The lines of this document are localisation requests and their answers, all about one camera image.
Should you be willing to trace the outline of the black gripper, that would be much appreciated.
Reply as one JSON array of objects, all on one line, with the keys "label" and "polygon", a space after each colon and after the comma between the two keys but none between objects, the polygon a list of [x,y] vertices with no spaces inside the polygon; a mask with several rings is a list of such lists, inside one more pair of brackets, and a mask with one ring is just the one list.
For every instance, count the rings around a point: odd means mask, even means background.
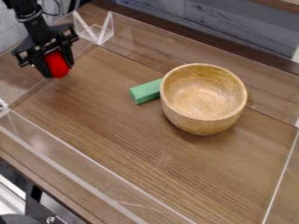
[{"label": "black gripper", "polygon": [[78,40],[74,24],[48,25],[40,12],[17,15],[16,18],[24,25],[28,36],[12,50],[12,55],[17,58],[20,67],[34,65],[41,75],[50,78],[52,72],[42,58],[48,53],[60,51],[68,67],[74,64],[70,50],[72,43]]}]

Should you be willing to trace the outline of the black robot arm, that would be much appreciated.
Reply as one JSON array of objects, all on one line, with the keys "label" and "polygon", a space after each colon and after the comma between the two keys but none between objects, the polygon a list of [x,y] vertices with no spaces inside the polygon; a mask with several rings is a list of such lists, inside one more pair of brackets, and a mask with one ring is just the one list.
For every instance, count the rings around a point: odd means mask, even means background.
[{"label": "black robot arm", "polygon": [[78,40],[74,24],[48,25],[37,0],[2,1],[28,33],[12,50],[18,66],[33,66],[44,78],[62,78],[74,64],[70,50],[72,43]]}]

